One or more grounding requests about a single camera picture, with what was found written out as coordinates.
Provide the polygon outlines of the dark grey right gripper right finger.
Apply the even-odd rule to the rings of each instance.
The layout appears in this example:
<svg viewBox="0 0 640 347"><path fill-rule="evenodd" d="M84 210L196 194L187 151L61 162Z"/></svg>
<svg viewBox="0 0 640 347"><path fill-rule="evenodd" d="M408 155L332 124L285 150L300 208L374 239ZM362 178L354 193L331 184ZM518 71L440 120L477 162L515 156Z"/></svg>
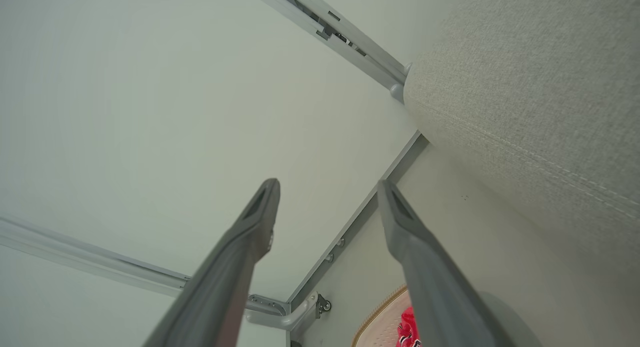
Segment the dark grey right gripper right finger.
<svg viewBox="0 0 640 347"><path fill-rule="evenodd" d="M377 184L386 246L400 263L419 336L430 347L515 347L448 252L390 180Z"/></svg>

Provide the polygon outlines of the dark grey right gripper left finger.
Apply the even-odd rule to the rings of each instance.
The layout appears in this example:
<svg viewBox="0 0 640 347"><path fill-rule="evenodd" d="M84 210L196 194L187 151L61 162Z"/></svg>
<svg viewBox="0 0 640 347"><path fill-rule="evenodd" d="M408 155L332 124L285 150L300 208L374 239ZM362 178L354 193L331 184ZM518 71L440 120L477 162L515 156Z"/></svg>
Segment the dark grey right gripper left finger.
<svg viewBox="0 0 640 347"><path fill-rule="evenodd" d="M281 199L263 181L142 347L236 347L256 263L271 249Z"/></svg>

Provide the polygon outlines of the red jersey with navy print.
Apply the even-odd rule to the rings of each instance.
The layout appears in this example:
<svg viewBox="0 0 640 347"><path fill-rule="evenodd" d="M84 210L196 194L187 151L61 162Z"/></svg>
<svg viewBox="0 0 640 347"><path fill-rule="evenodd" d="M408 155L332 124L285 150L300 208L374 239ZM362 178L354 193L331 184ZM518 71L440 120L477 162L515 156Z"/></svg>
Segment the red jersey with navy print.
<svg viewBox="0 0 640 347"><path fill-rule="evenodd" d="M397 342L395 347L422 347L414 309L411 306L400 315L400 323L397 325Z"/></svg>

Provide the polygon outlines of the grey fabric couch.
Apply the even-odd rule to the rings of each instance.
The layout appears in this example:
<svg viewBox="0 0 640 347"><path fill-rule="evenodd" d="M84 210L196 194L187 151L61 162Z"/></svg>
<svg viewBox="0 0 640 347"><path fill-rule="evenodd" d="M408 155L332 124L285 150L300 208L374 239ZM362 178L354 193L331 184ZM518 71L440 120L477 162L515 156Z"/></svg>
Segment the grey fabric couch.
<svg viewBox="0 0 640 347"><path fill-rule="evenodd" d="M404 101L435 147L640 305L640 0L451 0Z"/></svg>

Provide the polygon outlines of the white laundry basket brown rim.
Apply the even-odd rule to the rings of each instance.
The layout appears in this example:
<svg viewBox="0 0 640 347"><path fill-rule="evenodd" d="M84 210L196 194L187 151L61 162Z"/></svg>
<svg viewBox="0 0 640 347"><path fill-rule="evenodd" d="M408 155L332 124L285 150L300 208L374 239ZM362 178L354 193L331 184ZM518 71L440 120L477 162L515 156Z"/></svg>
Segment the white laundry basket brown rim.
<svg viewBox="0 0 640 347"><path fill-rule="evenodd" d="M365 319L350 347L396 347L402 313L412 306L409 289L400 286Z"/></svg>

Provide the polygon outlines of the grey curved frame foot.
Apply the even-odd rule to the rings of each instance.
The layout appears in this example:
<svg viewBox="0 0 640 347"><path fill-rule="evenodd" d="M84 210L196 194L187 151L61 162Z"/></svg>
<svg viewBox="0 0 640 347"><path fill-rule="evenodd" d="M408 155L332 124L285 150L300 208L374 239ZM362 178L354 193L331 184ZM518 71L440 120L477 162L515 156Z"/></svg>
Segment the grey curved frame foot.
<svg viewBox="0 0 640 347"><path fill-rule="evenodd" d="M282 331L302 331L303 326L316 320L315 307L318 292L313 292L296 308L289 310L290 304L250 294L247 297L243 317L249 324L279 329Z"/></svg>

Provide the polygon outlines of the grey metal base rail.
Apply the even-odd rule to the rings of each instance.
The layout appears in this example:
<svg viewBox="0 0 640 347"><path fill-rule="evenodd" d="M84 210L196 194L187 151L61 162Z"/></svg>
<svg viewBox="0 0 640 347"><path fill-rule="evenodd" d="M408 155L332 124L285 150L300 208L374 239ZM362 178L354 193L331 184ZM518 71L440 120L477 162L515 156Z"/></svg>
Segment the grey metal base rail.
<svg viewBox="0 0 640 347"><path fill-rule="evenodd" d="M413 162L418 158L418 155L425 149L427 144L428 141L426 138L417 130L391 163L390 167L380 176L380 179L389 179L397 183L400 178L406 174L409 167L413 165ZM323 277L333 267L338 258L343 255L365 222L375 212L377 206L377 182L375 181L372 190L366 195L352 217L347 220L345 226L339 231L329 247L327 247L322 256L320 256L320 259L315 263L313 268L311 268L306 277L302 279L302 282L287 300L291 308L299 307L302 301L316 290L318 283L322 281Z"/></svg>

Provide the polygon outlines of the grey double-tube frame post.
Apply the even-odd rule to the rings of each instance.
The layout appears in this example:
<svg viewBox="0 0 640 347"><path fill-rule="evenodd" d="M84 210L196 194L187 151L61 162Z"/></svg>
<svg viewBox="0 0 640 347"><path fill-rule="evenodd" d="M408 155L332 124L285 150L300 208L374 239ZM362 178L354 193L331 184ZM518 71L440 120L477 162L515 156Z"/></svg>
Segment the grey double-tube frame post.
<svg viewBox="0 0 640 347"><path fill-rule="evenodd" d="M400 63L324 0L261 0L386 88L404 104L411 64Z"/></svg>

